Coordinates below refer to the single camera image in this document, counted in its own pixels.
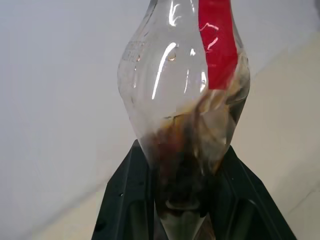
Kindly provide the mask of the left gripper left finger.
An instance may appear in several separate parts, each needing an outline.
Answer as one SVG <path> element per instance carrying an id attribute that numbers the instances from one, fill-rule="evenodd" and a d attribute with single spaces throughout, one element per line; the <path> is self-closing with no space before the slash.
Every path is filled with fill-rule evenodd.
<path id="1" fill-rule="evenodd" d="M 135 140 L 106 185 L 92 240 L 156 240 L 153 178 Z"/>

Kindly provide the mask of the clear red-label drink bottle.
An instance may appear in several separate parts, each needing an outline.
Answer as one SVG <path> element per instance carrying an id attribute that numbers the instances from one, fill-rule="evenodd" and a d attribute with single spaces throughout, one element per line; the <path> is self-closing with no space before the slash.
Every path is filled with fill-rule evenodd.
<path id="1" fill-rule="evenodd" d="M 194 240 L 250 90 L 231 0 L 149 0 L 117 85 L 168 240 Z"/>

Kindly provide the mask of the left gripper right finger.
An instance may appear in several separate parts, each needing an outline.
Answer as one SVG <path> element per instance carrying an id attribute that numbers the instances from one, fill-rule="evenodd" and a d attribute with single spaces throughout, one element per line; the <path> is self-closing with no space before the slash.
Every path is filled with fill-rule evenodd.
<path id="1" fill-rule="evenodd" d="M 209 178 L 215 240 L 297 240 L 263 182 L 229 147 Z"/>

